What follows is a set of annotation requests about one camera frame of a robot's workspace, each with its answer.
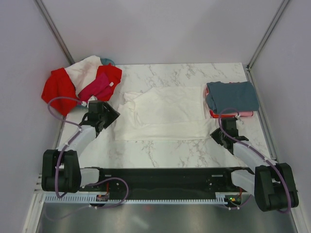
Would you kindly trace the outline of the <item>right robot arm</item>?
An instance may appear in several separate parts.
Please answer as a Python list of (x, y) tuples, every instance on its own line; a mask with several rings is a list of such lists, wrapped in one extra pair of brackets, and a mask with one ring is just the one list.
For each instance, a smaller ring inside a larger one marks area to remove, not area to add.
[(233, 171), (223, 178), (223, 187), (234, 191), (240, 187), (250, 193), (263, 212), (283, 213), (299, 205), (292, 169), (287, 163), (277, 163), (255, 149), (245, 136), (240, 136), (237, 119), (219, 118), (219, 128), (211, 133), (214, 141), (242, 160), (250, 172)]

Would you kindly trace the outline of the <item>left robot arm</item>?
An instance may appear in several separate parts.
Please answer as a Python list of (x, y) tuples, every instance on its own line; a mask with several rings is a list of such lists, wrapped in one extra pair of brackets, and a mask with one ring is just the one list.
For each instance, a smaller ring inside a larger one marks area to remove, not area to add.
[(77, 127), (75, 133), (58, 148), (43, 154), (41, 187), (55, 192), (61, 198), (66, 193), (76, 193), (81, 186), (90, 184), (96, 191), (105, 189), (107, 180), (97, 168), (82, 172), (79, 156), (99, 134), (114, 123), (120, 113), (104, 101), (92, 100), (80, 123), (65, 121)]

